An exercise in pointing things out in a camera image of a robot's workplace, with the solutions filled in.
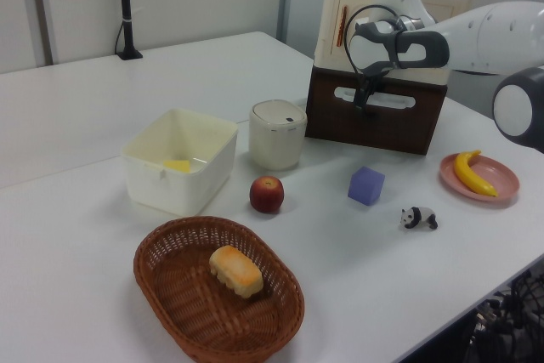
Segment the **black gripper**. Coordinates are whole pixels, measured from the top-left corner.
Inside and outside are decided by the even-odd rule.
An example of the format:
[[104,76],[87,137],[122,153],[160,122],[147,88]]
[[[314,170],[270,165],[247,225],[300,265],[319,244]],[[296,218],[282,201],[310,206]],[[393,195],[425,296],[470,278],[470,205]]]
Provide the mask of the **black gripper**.
[[356,90],[356,101],[354,109],[356,114],[363,119],[373,119],[376,117],[376,112],[368,106],[367,101],[372,94],[379,89],[383,75],[378,76],[359,76],[358,88]]

